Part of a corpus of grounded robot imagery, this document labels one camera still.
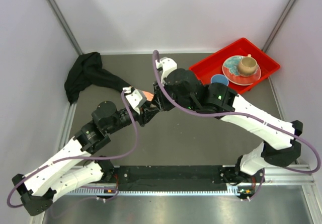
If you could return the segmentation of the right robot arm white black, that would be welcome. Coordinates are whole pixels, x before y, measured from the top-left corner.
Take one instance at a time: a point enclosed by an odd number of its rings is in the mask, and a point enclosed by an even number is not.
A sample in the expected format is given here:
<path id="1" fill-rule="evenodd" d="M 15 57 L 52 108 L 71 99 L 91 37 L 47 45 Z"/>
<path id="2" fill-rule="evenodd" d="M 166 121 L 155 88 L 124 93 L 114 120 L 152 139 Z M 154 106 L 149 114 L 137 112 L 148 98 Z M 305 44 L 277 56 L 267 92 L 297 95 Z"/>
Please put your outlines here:
<path id="1" fill-rule="evenodd" d="M 262 139 L 258 147 L 240 156 L 235 176 L 245 182 L 269 166 L 287 168 L 301 155 L 296 140 L 302 133 L 299 121 L 285 122 L 249 103 L 220 83 L 204 85 L 190 70 L 172 70 L 164 79 L 154 70 L 155 92 L 164 110 L 177 107 L 198 117 L 213 117 L 234 124 Z"/>

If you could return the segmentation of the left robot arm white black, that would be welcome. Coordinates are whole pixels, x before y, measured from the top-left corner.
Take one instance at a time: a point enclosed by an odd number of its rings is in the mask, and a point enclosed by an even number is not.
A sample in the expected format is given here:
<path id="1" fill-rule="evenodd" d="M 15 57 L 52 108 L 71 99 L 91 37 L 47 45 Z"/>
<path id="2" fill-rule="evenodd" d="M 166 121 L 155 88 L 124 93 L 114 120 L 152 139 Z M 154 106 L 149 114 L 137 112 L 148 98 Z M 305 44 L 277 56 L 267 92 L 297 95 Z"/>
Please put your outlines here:
<path id="1" fill-rule="evenodd" d="M 125 101 L 117 110 L 111 101 L 98 105 L 92 120 L 84 125 L 54 156 L 28 174 L 12 178 L 21 206 L 30 216 L 46 211 L 65 194 L 86 184 L 113 179 L 111 157 L 94 157 L 111 140 L 110 134 L 132 125 L 146 125 L 159 111 L 153 101 Z"/>

